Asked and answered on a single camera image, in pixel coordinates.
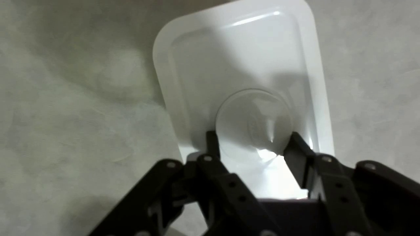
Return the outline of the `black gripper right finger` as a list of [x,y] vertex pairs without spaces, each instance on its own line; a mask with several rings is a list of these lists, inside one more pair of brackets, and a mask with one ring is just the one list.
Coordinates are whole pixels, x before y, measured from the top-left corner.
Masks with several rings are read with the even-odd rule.
[[292,133],[286,164],[308,198],[323,206],[330,236],[420,236],[420,184],[372,160],[353,168],[315,152]]

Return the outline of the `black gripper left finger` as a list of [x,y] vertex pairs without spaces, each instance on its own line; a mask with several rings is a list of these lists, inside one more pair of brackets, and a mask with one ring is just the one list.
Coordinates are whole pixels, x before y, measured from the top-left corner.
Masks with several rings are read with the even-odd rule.
[[207,131],[204,141],[204,151],[185,164],[157,162],[89,236],[164,236],[189,204],[204,218],[203,236],[281,236],[246,185],[222,164],[216,133]]

